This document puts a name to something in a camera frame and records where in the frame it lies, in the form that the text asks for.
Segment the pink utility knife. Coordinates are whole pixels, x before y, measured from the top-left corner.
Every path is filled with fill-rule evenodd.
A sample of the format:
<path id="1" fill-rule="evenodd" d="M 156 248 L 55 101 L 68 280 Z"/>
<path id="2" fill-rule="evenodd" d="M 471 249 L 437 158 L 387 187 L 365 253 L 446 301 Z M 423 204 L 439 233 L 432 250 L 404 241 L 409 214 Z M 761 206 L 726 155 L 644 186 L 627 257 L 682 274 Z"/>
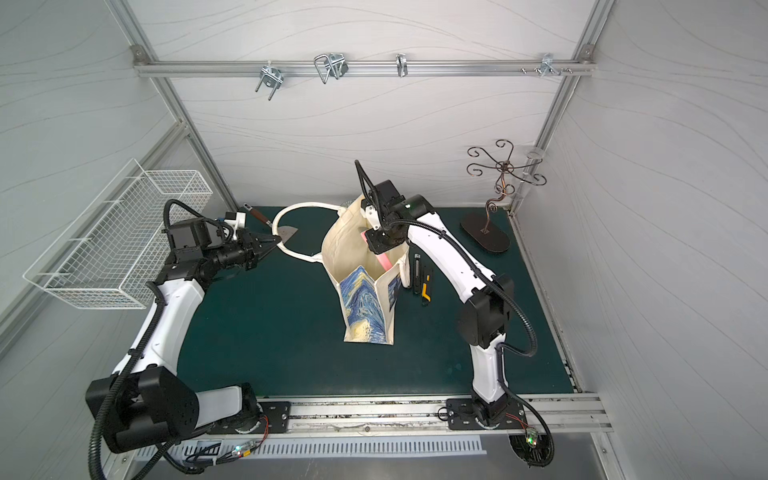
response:
<path id="1" fill-rule="evenodd" d="M 366 244 L 369 244 L 365 232 L 361 233 L 361 237 L 363 238 L 363 240 L 365 241 Z M 377 259 L 377 261 L 379 262 L 379 264 L 381 265 L 381 267 L 385 271 L 388 271 L 388 270 L 390 270 L 392 268 L 392 263 L 391 263 L 391 261 L 389 260 L 389 258 L 387 257 L 387 255 L 385 253 L 376 254 L 375 258 Z"/>

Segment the slim black utility knife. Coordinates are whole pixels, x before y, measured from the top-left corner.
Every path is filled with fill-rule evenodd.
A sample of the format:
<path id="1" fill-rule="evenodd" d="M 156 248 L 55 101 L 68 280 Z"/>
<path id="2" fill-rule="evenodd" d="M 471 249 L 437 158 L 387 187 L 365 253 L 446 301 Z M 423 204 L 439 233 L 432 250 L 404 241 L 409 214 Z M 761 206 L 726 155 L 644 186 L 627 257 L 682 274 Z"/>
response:
<path id="1" fill-rule="evenodd" d="M 411 289 L 414 295 L 420 296 L 422 291 L 421 255 L 415 253 L 411 262 Z"/>

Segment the black yellow utility knife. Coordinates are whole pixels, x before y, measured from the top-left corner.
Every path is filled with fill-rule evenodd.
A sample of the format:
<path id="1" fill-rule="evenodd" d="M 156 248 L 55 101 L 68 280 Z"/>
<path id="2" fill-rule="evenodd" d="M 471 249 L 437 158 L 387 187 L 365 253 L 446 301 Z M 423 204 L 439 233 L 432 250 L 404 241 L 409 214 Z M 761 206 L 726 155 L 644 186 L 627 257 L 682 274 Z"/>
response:
<path id="1" fill-rule="evenodd" d="M 432 302 L 432 277 L 433 269 L 427 266 L 421 274 L 420 301 L 422 306 L 428 306 Z"/>

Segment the cream canvas tote bag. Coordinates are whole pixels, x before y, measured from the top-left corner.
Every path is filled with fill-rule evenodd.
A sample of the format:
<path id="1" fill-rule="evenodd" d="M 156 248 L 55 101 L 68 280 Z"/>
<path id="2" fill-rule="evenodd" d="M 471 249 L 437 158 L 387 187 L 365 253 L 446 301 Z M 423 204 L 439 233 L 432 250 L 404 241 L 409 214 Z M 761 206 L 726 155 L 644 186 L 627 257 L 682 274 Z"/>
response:
<path id="1" fill-rule="evenodd" d="M 371 219 L 361 210 L 362 199 L 358 197 L 346 206 L 322 202 L 290 205 L 276 214 L 272 232 L 285 215 L 295 210 L 321 208 L 336 212 L 338 218 L 325 234 L 318 253 L 297 253 L 282 243 L 278 248 L 292 258 L 323 266 L 339 298 L 346 342 L 392 345 L 397 300 L 401 290 L 411 285 L 410 247 L 404 243 L 386 252 L 392 268 L 385 271 L 361 237 Z"/>

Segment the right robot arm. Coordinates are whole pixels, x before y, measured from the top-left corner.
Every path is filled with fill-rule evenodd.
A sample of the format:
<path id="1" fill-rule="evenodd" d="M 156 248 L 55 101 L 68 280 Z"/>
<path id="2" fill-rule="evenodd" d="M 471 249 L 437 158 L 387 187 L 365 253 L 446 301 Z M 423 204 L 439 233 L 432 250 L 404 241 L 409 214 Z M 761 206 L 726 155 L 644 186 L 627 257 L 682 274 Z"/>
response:
<path id="1" fill-rule="evenodd" d="M 473 367 L 472 410 L 478 427 L 492 430 L 504 419 L 522 428 L 518 451 L 530 467 L 543 468 L 555 456 L 555 443 L 542 415 L 512 392 L 505 355 L 532 357 L 538 338 L 528 317 L 512 298 L 513 282 L 477 261 L 450 233 L 422 196 L 384 198 L 369 191 L 360 212 L 371 224 L 369 249 L 385 253 L 409 242 L 416 245 L 448 279 L 462 302 L 457 329 L 470 347 Z"/>

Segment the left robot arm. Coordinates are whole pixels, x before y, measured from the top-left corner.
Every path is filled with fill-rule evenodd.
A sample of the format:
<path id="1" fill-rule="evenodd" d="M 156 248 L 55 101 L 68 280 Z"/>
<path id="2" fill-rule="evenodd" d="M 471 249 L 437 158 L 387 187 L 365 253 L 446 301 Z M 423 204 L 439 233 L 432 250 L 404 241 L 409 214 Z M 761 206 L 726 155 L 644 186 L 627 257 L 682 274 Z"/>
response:
<path id="1" fill-rule="evenodd" d="M 282 246 L 277 232 L 256 234 L 236 219 L 206 217 L 178 199 L 162 210 L 162 232 L 170 252 L 146 286 L 153 303 L 131 348 L 113 372 L 90 383 L 85 401 L 94 417 L 87 466 L 93 479 L 105 476 L 102 449 L 124 453 L 154 446 L 136 478 L 160 461 L 185 475 L 239 460 L 264 443 L 250 440 L 212 459 L 200 453 L 177 461 L 173 446 L 215 428 L 229 433 L 270 433 L 270 419 L 247 383 L 195 392 L 177 375 L 181 348 L 205 293 L 222 270 L 255 268 Z"/>

